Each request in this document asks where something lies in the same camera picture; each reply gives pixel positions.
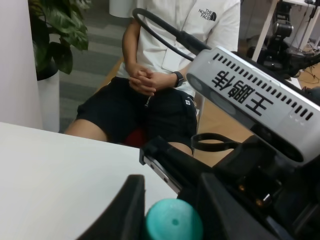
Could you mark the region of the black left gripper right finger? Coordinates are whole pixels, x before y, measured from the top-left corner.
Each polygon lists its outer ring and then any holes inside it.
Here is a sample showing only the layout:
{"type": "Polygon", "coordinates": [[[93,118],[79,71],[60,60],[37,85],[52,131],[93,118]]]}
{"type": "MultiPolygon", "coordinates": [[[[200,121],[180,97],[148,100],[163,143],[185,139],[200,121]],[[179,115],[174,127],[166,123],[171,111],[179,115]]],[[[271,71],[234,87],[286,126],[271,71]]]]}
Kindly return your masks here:
{"type": "Polygon", "coordinates": [[[204,240],[275,240],[225,189],[212,173],[200,176],[196,210],[204,240]]]}

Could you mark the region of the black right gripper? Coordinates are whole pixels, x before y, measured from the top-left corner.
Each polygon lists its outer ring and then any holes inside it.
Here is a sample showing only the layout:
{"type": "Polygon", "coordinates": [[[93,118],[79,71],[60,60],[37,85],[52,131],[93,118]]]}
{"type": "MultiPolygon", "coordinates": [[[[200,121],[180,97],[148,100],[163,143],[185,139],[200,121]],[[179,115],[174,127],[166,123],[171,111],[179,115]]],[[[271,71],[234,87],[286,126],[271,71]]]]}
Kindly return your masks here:
{"type": "Polygon", "coordinates": [[[140,149],[139,161],[195,209],[201,175],[213,174],[276,240],[319,239],[319,158],[297,164],[253,136],[238,143],[219,135],[216,143],[197,146],[230,153],[211,167],[158,137],[140,149]]]}

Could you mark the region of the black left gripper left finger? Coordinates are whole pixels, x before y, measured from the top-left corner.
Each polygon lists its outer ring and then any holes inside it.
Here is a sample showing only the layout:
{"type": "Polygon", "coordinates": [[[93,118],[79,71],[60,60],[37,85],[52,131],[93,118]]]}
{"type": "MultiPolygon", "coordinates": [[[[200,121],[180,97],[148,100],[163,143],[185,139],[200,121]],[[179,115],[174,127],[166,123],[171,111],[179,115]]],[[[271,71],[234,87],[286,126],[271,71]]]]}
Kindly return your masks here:
{"type": "Polygon", "coordinates": [[[145,178],[129,175],[110,205],[80,240],[139,240],[145,219],[145,178]]]}

